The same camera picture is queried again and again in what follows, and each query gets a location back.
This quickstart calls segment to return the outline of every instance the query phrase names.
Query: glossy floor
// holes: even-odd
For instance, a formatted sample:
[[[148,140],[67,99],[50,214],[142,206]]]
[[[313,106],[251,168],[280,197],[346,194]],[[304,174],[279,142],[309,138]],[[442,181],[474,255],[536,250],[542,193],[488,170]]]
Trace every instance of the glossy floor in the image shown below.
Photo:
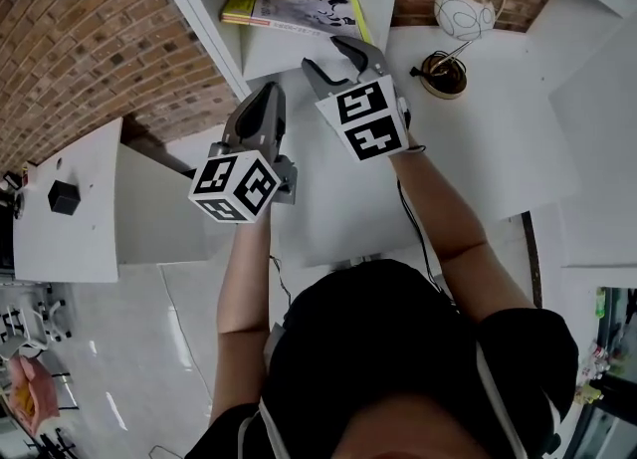
[[[503,264],[531,295],[527,243],[519,218],[497,224],[489,236]],[[273,252],[277,254],[276,241]],[[74,336],[41,358],[71,374],[61,386],[80,411],[65,411],[45,429],[65,427],[82,457],[139,459],[160,445],[184,456],[206,428],[214,383],[216,300],[230,254],[230,236],[211,241],[209,262],[124,266],[118,284],[56,287],[69,302]],[[424,270],[419,248],[386,255]],[[283,259],[283,280],[293,296],[328,271],[301,269]],[[434,265],[434,273],[439,270]],[[271,315],[287,308],[271,270]],[[9,298],[5,293],[2,298]],[[152,457],[172,457],[156,449]]]

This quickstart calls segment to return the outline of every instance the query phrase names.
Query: white desk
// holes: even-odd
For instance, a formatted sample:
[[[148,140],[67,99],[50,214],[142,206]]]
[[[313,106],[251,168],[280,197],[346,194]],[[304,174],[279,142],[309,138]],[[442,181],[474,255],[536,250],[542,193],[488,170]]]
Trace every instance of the white desk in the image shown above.
[[[459,99],[431,96],[412,66],[457,42],[439,29],[392,29],[387,60],[411,104],[413,135],[485,223],[573,193],[578,178],[562,132],[540,86],[523,63],[526,38],[493,32],[462,57],[469,85]],[[355,77],[348,64],[324,66]],[[297,204],[276,206],[287,256],[314,266],[387,252],[417,242],[400,205],[387,159],[355,163],[316,109],[301,70],[281,74],[288,100],[282,153],[299,168]]]
[[[119,264],[207,259],[190,180],[120,144],[120,132],[116,119],[38,166],[14,221],[16,278],[116,282]],[[51,211],[56,179],[79,187],[73,216]]]

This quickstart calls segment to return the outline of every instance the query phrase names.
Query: book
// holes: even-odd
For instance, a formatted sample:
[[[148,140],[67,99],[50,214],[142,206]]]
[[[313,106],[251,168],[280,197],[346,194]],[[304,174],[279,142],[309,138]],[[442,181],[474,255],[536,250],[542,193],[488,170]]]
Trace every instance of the book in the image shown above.
[[[307,36],[351,36],[372,43],[358,0],[228,0],[221,20]]]

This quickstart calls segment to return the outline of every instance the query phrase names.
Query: lamp base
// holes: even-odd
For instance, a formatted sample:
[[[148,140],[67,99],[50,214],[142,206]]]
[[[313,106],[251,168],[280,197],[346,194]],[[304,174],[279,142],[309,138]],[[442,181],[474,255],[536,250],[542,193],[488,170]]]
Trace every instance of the lamp base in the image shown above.
[[[454,100],[467,88],[467,70],[458,59],[448,59],[434,68],[447,56],[445,52],[433,53],[423,61],[420,71],[414,68],[410,75],[420,77],[423,87],[433,96],[443,100]]]

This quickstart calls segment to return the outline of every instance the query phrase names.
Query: pink chair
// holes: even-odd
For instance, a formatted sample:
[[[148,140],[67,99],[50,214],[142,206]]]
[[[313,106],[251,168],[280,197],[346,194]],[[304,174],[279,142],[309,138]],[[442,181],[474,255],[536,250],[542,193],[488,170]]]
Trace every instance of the pink chair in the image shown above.
[[[19,355],[9,360],[9,376],[9,409],[35,437],[43,421],[60,416],[53,377],[36,359]]]

